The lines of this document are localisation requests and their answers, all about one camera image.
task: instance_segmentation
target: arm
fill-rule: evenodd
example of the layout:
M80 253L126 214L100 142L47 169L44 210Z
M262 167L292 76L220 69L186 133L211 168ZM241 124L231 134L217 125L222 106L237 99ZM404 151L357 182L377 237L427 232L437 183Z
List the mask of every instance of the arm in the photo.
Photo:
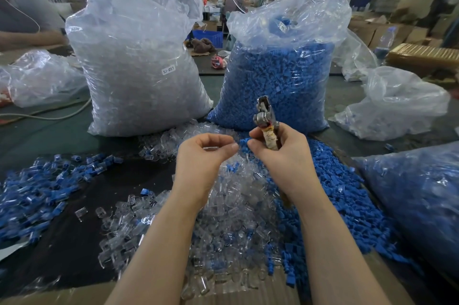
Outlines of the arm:
M179 303L196 216L207 202L221 163L237 150L234 139L221 134L200 134L182 143L169 198L106 305Z
M37 33L0 32L0 51L15 50L28 46L66 45L67 39L60 30Z
M266 148L259 128L248 146L295 204L301 219L314 304L390 304L315 173L306 137L280 124L282 147Z

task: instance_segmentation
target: white cable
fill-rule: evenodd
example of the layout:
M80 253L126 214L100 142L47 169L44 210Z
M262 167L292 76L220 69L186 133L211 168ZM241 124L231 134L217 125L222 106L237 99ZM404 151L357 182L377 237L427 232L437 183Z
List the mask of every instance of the white cable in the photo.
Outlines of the white cable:
M67 116L61 116L61 117L41 117L41 116L34 116L34 115L27 115L27 114L0 114L0 117L3 116L21 116L21 117L30 117L32 119L39 119L39 120L49 120L49 121L56 121L56 120L63 120L63 119L68 119L69 117L77 115L79 112L83 111L89 103L91 103L92 99L88 99L88 101L79 108L76 112L73 112L72 114L69 114Z
M20 9L18 9L16 6L14 6L13 4L11 4L8 0L5 0L5 1L6 1L11 7L13 7L13 8L16 9L17 11L19 11L21 14L23 14L24 16L27 16L27 17L30 18L32 21L34 21L35 24L36 24L37 27L38 27L37 33L38 33L39 31L41 31L41 27L40 27L40 25L37 23L36 20L34 20L33 18L31 18L29 15L23 13Z

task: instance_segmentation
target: right hand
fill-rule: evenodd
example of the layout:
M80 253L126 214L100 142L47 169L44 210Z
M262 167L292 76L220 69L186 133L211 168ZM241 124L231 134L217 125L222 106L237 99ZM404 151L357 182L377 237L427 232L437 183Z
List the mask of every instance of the right hand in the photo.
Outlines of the right hand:
M274 182L294 204L306 190L324 193L305 135L280 122L282 147L278 151L269 150L261 142L263 132L260 128L254 128L249 135L253 139L247 143L248 147L265 164Z

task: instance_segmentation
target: water bottle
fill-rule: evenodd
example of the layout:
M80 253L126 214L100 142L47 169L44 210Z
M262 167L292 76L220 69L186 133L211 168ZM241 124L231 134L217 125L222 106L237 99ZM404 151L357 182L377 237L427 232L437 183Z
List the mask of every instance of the water bottle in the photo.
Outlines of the water bottle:
M376 58L383 60L391 50L391 46L395 39L395 31L397 27L389 27L381 37L378 46L375 48Z

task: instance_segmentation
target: blue plastic crate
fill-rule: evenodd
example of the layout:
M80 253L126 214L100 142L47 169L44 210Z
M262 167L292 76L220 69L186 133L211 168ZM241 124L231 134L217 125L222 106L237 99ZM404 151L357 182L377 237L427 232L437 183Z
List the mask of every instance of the blue plastic crate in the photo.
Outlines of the blue plastic crate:
M200 29L193 30L193 35L196 39L209 39L216 49L223 48L223 32L215 32L215 31L202 31Z

